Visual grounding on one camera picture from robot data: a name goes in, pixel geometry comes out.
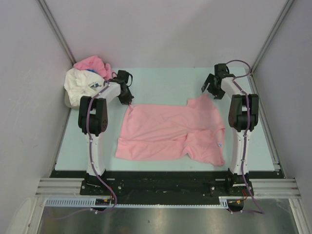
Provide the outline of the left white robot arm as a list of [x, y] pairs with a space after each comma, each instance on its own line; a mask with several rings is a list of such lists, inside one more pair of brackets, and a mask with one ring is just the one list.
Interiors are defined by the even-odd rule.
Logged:
[[87, 174], [90, 176], [101, 176], [106, 170], [102, 141], [108, 127], [108, 104], [118, 98], [122, 105], [130, 105], [134, 99], [130, 91], [133, 75], [125, 70], [118, 70], [113, 76], [94, 95], [80, 99], [78, 126], [87, 139]]

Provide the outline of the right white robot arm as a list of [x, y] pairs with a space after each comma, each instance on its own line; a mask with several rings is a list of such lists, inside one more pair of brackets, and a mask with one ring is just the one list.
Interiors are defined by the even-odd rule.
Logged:
[[201, 91], [208, 91], [214, 99], [227, 95], [231, 99], [228, 123], [233, 130], [233, 155], [229, 168], [233, 176], [246, 177], [249, 173], [247, 154], [252, 131], [259, 120], [259, 96], [249, 94], [238, 83], [239, 77], [230, 73], [226, 63], [214, 66], [214, 73], [209, 74]]

